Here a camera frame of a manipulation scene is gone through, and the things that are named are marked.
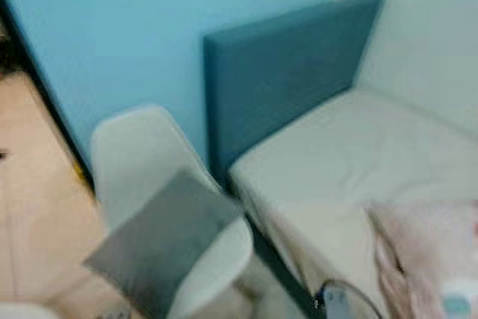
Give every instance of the blue wall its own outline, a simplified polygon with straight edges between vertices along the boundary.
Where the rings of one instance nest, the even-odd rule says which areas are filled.
[[[101,120],[165,106],[206,158],[201,34],[321,0],[10,0],[87,159]]]

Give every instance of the white wall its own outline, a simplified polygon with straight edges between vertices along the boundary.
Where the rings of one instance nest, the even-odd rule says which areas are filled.
[[[387,0],[358,79],[478,135],[478,0]]]

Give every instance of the floor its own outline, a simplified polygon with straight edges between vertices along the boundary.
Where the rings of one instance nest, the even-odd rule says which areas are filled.
[[[104,236],[99,209],[22,73],[0,81],[0,149],[9,152],[0,161],[0,302],[39,303],[66,319],[94,319],[126,305],[81,266]],[[250,267],[242,285],[257,289],[259,304],[253,308],[231,289],[198,319],[302,317],[257,258]]]

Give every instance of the bed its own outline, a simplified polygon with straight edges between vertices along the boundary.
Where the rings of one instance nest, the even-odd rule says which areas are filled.
[[[313,294],[341,277],[386,313],[370,201],[470,200],[478,141],[354,84],[383,0],[341,0],[205,38],[210,165]]]

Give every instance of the pink fabric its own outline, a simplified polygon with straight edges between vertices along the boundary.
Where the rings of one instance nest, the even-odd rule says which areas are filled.
[[[445,319],[444,285],[478,280],[477,202],[377,204],[369,214],[379,285],[391,316]]]

